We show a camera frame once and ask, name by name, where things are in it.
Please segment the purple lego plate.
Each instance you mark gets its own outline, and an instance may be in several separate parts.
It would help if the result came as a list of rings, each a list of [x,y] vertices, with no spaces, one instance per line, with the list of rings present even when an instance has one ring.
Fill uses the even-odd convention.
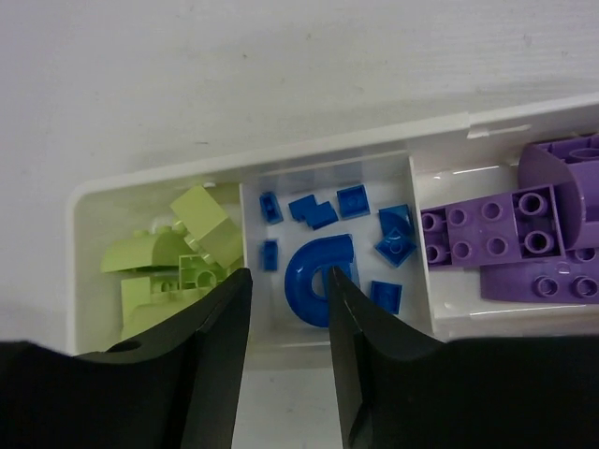
[[[430,268],[479,268],[563,257],[554,187],[481,196],[420,212]]]

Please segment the white three-compartment tray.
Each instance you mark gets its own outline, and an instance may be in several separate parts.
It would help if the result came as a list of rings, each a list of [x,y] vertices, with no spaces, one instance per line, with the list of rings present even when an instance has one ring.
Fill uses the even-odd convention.
[[[401,123],[90,181],[67,346],[105,350],[251,270],[250,342],[318,353],[337,266],[441,340],[598,329],[598,98]]]

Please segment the purple rounded lego brick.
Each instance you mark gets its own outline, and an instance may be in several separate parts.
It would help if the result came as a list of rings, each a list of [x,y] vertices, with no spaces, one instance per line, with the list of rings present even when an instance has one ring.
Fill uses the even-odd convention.
[[[598,246],[598,136],[527,145],[518,165],[519,188],[551,184],[564,247]]]

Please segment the green square lego brick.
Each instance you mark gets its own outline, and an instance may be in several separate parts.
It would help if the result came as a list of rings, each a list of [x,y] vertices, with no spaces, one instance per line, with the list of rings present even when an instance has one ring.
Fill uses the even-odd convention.
[[[201,255],[188,254],[179,258],[179,286],[185,289],[214,287],[223,282],[233,267],[222,268],[217,263],[208,263]]]

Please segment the small blue lego tile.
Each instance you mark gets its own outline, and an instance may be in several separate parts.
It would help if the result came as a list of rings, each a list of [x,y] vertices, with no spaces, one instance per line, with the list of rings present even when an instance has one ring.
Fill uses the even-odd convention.
[[[414,223],[407,204],[382,208],[378,211],[379,222],[384,236],[397,229],[403,236],[414,235]]]
[[[402,286],[391,282],[371,281],[370,300],[385,311],[397,315],[402,301]]]
[[[314,195],[305,196],[288,204],[292,218],[305,222],[312,230],[336,223],[339,218],[329,201],[318,204]]]
[[[260,267],[263,271],[276,272],[278,270],[278,241],[265,239],[260,245]]]
[[[411,238],[397,227],[392,228],[374,245],[374,249],[394,268],[399,268],[416,250]]]
[[[268,225],[276,225],[284,220],[277,196],[274,192],[265,192],[259,197],[261,213]]]

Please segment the blue arch lego piece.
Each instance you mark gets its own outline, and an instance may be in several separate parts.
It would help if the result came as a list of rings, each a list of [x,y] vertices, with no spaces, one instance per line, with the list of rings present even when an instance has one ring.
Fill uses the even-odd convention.
[[[286,301],[300,320],[311,326],[329,326],[327,272],[340,268],[360,286],[358,265],[350,234],[313,239],[291,257],[285,270]]]

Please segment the purple sloped lego brick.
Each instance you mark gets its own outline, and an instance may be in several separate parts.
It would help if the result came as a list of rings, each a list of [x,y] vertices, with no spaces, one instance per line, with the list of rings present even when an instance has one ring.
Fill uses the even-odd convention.
[[[481,297],[489,300],[596,304],[598,250],[568,251],[544,262],[486,266],[480,269]]]

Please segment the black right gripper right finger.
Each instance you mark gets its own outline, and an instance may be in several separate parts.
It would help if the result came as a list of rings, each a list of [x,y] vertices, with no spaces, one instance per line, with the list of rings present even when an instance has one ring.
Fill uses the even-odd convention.
[[[328,273],[329,339],[346,448],[594,448],[598,339],[443,342]]]

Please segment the green sloped lego brick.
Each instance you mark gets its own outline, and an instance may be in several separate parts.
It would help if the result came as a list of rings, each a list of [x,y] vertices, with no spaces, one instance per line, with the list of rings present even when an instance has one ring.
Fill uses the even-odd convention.
[[[210,287],[182,288],[174,276],[144,276],[121,281],[123,328],[127,340],[204,298]]]

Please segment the green two-stud lego brick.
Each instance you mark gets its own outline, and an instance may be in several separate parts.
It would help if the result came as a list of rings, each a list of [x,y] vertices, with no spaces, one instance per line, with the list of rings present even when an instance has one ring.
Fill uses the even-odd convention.
[[[169,225],[137,230],[131,237],[113,242],[105,251],[100,270],[103,273],[176,268],[183,255],[193,254],[183,235]]]

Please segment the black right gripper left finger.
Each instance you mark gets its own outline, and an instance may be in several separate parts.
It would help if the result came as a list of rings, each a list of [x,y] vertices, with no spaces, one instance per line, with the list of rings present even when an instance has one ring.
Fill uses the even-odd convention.
[[[252,276],[107,351],[1,345],[5,448],[228,448],[248,341]]]

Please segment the small blue lego piece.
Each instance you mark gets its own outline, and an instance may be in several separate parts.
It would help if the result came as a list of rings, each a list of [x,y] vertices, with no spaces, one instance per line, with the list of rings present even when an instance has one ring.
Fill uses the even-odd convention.
[[[344,220],[371,213],[365,186],[359,184],[336,192],[340,215]]]

